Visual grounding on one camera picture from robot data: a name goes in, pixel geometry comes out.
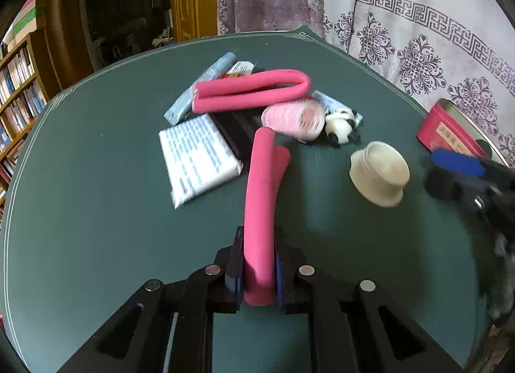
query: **wooden shelf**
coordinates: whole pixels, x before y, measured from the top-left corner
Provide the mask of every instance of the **wooden shelf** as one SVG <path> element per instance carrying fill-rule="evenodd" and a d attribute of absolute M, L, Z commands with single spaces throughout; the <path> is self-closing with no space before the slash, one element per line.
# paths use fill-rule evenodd
<path fill-rule="evenodd" d="M 0 114 L 2 114 L 4 112 L 5 109 L 7 109 L 7 107 L 9 107 L 9 105 L 14 101 L 16 100 L 16 97 L 20 95 L 20 93 L 23 92 L 23 90 L 25 88 L 27 88 L 28 86 L 30 86 L 30 84 L 32 84 L 35 80 L 35 74 L 32 74 L 22 85 L 20 85 L 17 90 L 11 94 L 11 96 L 7 99 L 7 101 L 2 104 L 2 106 L 0 107 Z"/>
<path fill-rule="evenodd" d="M 7 53 L 6 56 L 4 56 L 4 58 L 2 59 L 2 61 L 0 61 L 0 69 L 4 68 L 7 63 L 12 59 L 12 57 L 14 55 L 16 55 L 18 53 L 18 51 L 20 50 L 20 48 L 25 45 L 27 43 L 27 37 L 25 36 L 21 42 L 16 45 L 14 48 L 12 48 L 11 52 Z"/>
<path fill-rule="evenodd" d="M 33 120 L 32 122 L 30 122 L 27 126 L 25 126 L 25 128 L 18 134 L 14 137 L 14 139 L 11 141 L 11 143 L 9 145 L 7 145 L 7 147 L 4 149 L 4 151 L 2 152 L 2 154 L 0 155 L 0 161 L 2 159 L 4 159 L 5 157 L 7 157 L 7 154 L 9 152 L 11 152 L 11 149 L 15 147 L 15 145 L 20 141 L 22 140 L 22 138 L 27 135 L 28 132 L 30 132 L 30 129 L 32 129 L 32 126 L 34 125 L 34 122 L 35 120 Z"/>

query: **beige cup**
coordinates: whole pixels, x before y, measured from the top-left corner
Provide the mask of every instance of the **beige cup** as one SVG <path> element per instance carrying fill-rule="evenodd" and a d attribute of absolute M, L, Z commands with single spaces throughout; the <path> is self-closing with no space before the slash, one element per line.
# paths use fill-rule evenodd
<path fill-rule="evenodd" d="M 369 201 L 384 208 L 397 206 L 409 181 L 408 164 L 392 146 L 370 142 L 351 155 L 349 176 Z"/>

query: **beige label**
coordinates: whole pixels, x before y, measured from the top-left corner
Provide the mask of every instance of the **beige label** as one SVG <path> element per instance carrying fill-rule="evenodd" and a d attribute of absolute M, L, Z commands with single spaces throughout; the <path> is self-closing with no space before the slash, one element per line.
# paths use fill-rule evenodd
<path fill-rule="evenodd" d="M 472 152 L 463 144 L 463 142 L 449 129 L 444 122 L 440 122 L 436 128 L 436 133 L 449 144 L 449 146 L 456 152 L 464 155 L 472 155 Z"/>

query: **green stripe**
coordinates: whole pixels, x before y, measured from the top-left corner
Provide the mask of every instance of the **green stripe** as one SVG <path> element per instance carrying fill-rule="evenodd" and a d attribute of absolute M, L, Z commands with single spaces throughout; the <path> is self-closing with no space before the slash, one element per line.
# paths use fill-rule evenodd
<path fill-rule="evenodd" d="M 33 19 L 35 19 L 36 17 L 40 17 L 42 15 L 45 15 L 45 9 L 41 7 L 34 7 L 26 15 L 24 15 L 23 18 L 18 23 L 16 23 L 16 25 L 12 28 L 13 34 L 20 33 L 20 31 Z"/>

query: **pink hair curler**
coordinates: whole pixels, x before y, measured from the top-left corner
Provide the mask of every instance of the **pink hair curler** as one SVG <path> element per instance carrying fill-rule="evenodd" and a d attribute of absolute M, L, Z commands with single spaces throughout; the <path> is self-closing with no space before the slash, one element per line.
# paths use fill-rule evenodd
<path fill-rule="evenodd" d="M 274 216 L 290 153 L 274 146 L 274 137 L 270 128 L 256 131 L 245 196 L 244 299 L 252 306 L 267 306 L 276 298 Z"/>
<path fill-rule="evenodd" d="M 275 84 L 297 85 L 253 91 Z M 195 84 L 192 110 L 195 113 L 209 113 L 268 106 L 300 99 L 310 87 L 310 78 L 297 70 L 270 70 L 238 78 L 203 81 Z"/>

